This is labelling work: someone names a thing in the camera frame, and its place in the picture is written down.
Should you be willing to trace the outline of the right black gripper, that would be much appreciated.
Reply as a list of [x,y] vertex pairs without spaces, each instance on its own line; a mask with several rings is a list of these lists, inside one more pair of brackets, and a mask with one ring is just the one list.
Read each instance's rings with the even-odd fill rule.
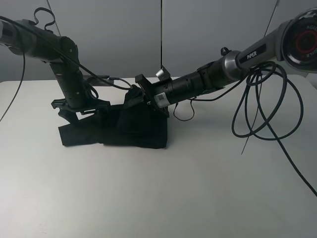
[[132,85],[132,87],[125,94],[125,109],[134,107],[146,108],[148,104],[153,110],[165,118],[169,118],[168,107],[160,108],[155,99],[155,87],[143,74],[135,76],[135,82],[141,87]]

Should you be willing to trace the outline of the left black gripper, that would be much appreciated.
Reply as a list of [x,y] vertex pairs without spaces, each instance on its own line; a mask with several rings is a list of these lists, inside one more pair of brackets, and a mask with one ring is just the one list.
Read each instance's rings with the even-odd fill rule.
[[73,126],[84,126],[84,122],[78,119],[77,113],[88,115],[110,109],[110,102],[100,99],[56,99],[51,105],[54,109],[58,108],[58,115]]

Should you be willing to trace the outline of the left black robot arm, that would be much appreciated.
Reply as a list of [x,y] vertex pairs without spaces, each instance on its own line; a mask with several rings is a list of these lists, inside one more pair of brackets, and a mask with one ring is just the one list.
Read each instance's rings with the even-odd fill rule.
[[71,124],[78,123],[77,113],[104,116],[108,101],[98,99],[97,92],[84,80],[78,58],[78,47],[68,37],[43,30],[29,20],[0,19],[0,43],[15,55],[48,63],[64,95],[52,101],[59,116]]

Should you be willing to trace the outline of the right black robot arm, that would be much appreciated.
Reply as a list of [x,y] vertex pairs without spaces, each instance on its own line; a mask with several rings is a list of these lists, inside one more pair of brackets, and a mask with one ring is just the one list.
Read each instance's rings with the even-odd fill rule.
[[171,79],[162,68],[156,83],[142,74],[135,77],[136,85],[125,96],[124,106],[138,104],[163,111],[170,105],[217,91],[243,79],[255,66],[271,59],[285,61],[295,70],[317,71],[317,9],[311,8],[294,19],[286,21],[244,51],[222,49],[222,56],[196,71]]

